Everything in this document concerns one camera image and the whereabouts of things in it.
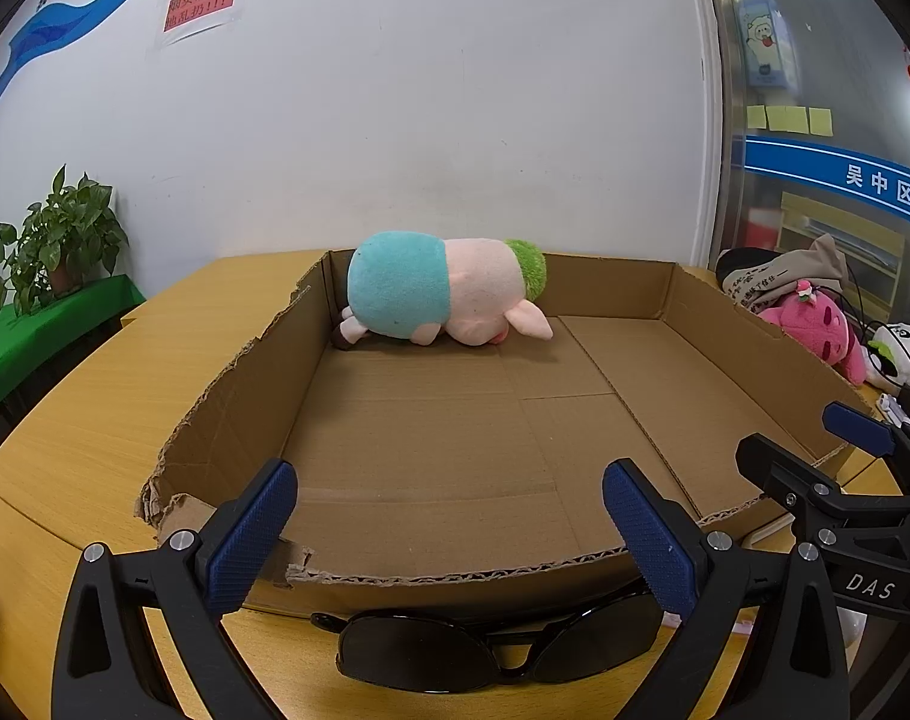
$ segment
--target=stuffed pig toy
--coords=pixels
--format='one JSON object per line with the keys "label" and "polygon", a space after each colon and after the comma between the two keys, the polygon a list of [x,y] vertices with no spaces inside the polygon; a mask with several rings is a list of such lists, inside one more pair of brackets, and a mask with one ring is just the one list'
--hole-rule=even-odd
{"label": "stuffed pig toy", "polygon": [[794,293],[785,295],[759,317],[777,324],[852,384],[865,381],[865,361],[855,331],[836,302],[806,280],[799,281]]}
{"label": "stuffed pig toy", "polygon": [[378,233],[351,258],[348,308],[332,341],[348,348],[372,332],[428,346],[444,329],[480,346],[504,341],[510,324],[548,341],[552,328],[532,302],[544,287],[545,258],[525,241]]}

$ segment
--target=pig ear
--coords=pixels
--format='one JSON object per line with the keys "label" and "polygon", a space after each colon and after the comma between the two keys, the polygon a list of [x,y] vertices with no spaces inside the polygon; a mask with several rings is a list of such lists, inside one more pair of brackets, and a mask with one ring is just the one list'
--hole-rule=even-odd
{"label": "pig ear", "polygon": [[552,326],[548,323],[548,319],[545,319],[545,314],[541,312],[541,309],[529,300],[522,300],[514,308],[506,311],[505,319],[508,319],[509,324],[523,336],[551,341]]}
{"label": "pig ear", "polygon": [[778,327],[782,327],[782,311],[782,306],[767,308],[759,313],[759,317],[766,322],[771,322],[772,324],[778,325]]}

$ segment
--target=cardboard box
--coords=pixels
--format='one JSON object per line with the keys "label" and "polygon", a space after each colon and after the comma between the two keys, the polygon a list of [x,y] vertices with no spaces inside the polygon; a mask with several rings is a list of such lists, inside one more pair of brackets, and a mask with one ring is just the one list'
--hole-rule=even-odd
{"label": "cardboard box", "polygon": [[290,461],[298,507],[255,608],[485,619],[571,605],[636,573],[602,504],[610,461],[631,457],[737,539],[783,513],[738,474],[742,437],[834,475],[851,450],[823,406],[868,413],[799,343],[668,263],[548,255],[548,343],[338,351],[349,259],[319,259],[199,394],[136,504],[165,538],[199,528],[267,458]]}

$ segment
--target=red paper notice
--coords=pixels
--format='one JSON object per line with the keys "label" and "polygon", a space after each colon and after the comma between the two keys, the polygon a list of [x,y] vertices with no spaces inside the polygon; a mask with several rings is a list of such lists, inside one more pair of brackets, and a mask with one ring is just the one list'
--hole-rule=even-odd
{"label": "red paper notice", "polygon": [[183,23],[202,18],[209,13],[231,7],[235,0],[173,0],[168,3],[168,16],[165,18],[165,31],[174,29]]}

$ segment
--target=plush hoof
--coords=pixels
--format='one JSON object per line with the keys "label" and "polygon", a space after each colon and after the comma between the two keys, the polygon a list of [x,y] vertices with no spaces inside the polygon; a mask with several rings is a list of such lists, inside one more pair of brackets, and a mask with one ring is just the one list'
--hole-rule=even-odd
{"label": "plush hoof", "polygon": [[341,349],[341,351],[346,352],[354,346],[353,343],[348,341],[348,339],[342,335],[342,327],[339,325],[334,330],[332,330],[331,336],[332,346],[336,349]]}

